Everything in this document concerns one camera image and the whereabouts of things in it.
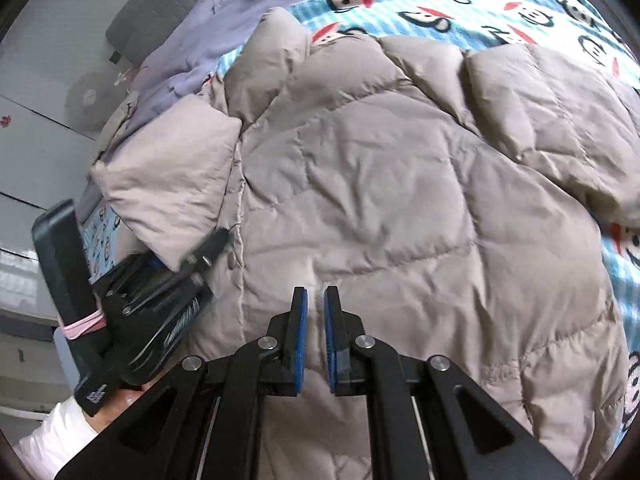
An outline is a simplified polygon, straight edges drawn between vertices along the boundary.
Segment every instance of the silver bolt head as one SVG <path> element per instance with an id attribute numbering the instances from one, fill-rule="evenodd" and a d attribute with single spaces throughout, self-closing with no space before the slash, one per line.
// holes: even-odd
<path id="1" fill-rule="evenodd" d="M 258 339 L 258 346 L 263 350 L 273 350 L 278 346 L 278 340 L 270 335 L 266 335 Z"/>
<path id="2" fill-rule="evenodd" d="M 445 372 L 446 370 L 449 370 L 451 361 L 444 357 L 444 355 L 436 355 L 430 359 L 429 364 L 434 370 Z"/>
<path id="3" fill-rule="evenodd" d="M 188 372 L 195 372 L 202 366 L 202 358 L 197 355 L 190 355 L 182 360 L 182 369 Z"/>
<path id="4" fill-rule="evenodd" d="M 376 340 L 375 338 L 371 337 L 370 335 L 359 335 L 356 338 L 356 345 L 359 346 L 360 348 L 371 348 L 373 345 L 376 344 Z"/>

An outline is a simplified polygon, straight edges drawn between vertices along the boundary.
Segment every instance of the purple blanket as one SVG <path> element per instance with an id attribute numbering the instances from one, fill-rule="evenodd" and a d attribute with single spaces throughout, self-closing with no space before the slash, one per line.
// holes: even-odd
<path id="1" fill-rule="evenodd" d="M 143 63 L 133 83 L 141 100 L 133 132 L 187 94 L 200 90 L 218 59 L 244 43 L 271 7 L 304 0 L 200 0 L 166 42 Z"/>

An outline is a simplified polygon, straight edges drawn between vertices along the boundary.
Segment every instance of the jacket sleeve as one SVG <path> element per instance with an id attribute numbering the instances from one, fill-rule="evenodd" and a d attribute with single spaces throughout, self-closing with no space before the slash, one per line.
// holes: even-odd
<path id="1" fill-rule="evenodd" d="M 96 434 L 71 397 L 59 403 L 37 430 L 14 447 L 14 451 L 36 480 L 53 480 Z"/>

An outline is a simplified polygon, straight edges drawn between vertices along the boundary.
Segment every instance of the quilted fabric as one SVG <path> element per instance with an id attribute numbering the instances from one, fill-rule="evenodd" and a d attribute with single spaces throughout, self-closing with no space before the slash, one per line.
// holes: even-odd
<path id="1" fill-rule="evenodd" d="M 185 351 L 230 354 L 310 292 L 305 388 L 268 400 L 260 477 L 370 478 L 364 400 L 326 382 L 322 292 L 338 285 L 367 333 L 449 355 L 591 479 L 628 359 L 587 206 L 626 224 L 640 207 L 640 137 L 610 77 L 532 45 L 312 44 L 275 9 L 211 91 L 243 121 L 219 220 L 233 244 Z"/>
<path id="2" fill-rule="evenodd" d="M 135 66 L 164 43 L 198 0 L 129 0 L 107 29 L 109 44 Z"/>
<path id="3" fill-rule="evenodd" d="M 191 95 L 92 168 L 118 220 L 171 270 L 218 221 L 239 132 L 238 119 Z"/>

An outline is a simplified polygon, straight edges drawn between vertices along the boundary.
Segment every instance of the pink strap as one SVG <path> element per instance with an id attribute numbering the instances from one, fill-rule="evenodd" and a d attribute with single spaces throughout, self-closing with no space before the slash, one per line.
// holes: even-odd
<path id="1" fill-rule="evenodd" d="M 100 330 L 107 326 L 107 320 L 105 319 L 104 312 L 100 306 L 93 314 L 81 319 L 80 321 L 76 321 L 69 326 L 65 326 L 60 318 L 58 318 L 58 320 L 63 334 L 69 340 L 78 339 L 81 335 L 90 334 L 91 332 L 95 332 L 96 330 Z"/>

